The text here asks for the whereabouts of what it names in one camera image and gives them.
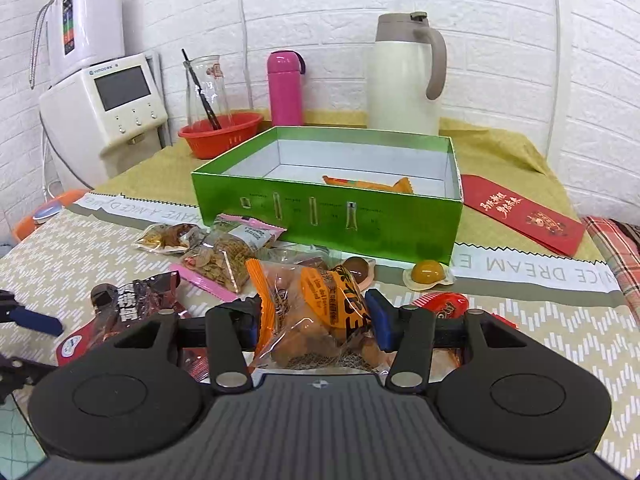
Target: glass jar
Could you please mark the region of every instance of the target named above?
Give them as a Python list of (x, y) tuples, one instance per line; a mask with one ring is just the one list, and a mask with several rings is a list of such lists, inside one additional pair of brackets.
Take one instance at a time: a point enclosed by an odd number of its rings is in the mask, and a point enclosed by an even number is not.
[[(234, 123), (226, 100), (225, 77), (220, 68), (220, 56), (197, 57), (190, 63), (185, 61), (183, 65), (187, 77), (187, 120), (192, 131), (204, 132), (215, 129), (211, 126), (203, 101), (209, 103), (222, 128), (232, 126)], [(193, 80), (189, 65), (198, 80), (197, 83)]]

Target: black stick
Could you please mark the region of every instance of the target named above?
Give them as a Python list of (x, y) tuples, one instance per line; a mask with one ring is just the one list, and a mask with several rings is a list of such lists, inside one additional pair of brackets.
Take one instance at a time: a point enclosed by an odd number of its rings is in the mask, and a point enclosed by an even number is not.
[(207, 113), (207, 117), (209, 118), (211, 127), (214, 130), (221, 130), (222, 126), (220, 126), (220, 123), (218, 122), (218, 118), (216, 117), (215, 113), (213, 113), (213, 109), (211, 108), (209, 101), (207, 101), (206, 95), (204, 95), (204, 92), (202, 91), (202, 86), (198, 81), (198, 76), (196, 76), (196, 73), (193, 71), (193, 67), (191, 66), (191, 61), (189, 61), (189, 58), (187, 57), (187, 53), (184, 51), (184, 49), (182, 50), (182, 55), (184, 56), (184, 60), (187, 64), (187, 69), (191, 74), (191, 79), (193, 79), (193, 84), (196, 85), (198, 88), (198, 94), (200, 95), (202, 106), (204, 106), (204, 111)]

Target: open box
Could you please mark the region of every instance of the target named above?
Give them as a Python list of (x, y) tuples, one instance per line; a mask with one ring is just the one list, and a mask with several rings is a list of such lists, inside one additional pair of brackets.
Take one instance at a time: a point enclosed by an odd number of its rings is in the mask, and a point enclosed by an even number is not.
[[(352, 253), (449, 263), (462, 184), (449, 137), (359, 128), (276, 126), (193, 172), (202, 218), (219, 213), (287, 228), (282, 237)], [(414, 194), (328, 186), (327, 175)]]

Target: white thermos pitcher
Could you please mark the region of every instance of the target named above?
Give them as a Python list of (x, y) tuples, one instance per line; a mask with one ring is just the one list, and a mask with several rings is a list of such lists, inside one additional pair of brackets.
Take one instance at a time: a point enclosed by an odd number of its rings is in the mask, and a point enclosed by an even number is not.
[(447, 46), (426, 12), (382, 14), (367, 70), (368, 127), (438, 134)]

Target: white label on snack bag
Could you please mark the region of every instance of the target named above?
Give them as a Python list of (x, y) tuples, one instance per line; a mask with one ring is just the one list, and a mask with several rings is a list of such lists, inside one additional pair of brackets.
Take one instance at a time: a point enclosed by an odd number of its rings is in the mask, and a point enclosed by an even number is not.
[(81, 341), (81, 339), (81, 335), (75, 335), (67, 339), (62, 345), (62, 350), (60, 351), (62, 357), (71, 357), (76, 351), (76, 346), (78, 346), (78, 343)]
[(249, 227), (248, 225), (239, 225), (238, 227), (231, 229), (229, 234), (236, 238), (240, 238), (252, 251), (257, 251), (264, 247), (264, 245), (273, 236), (273, 232), (268, 229), (256, 229), (255, 227)]

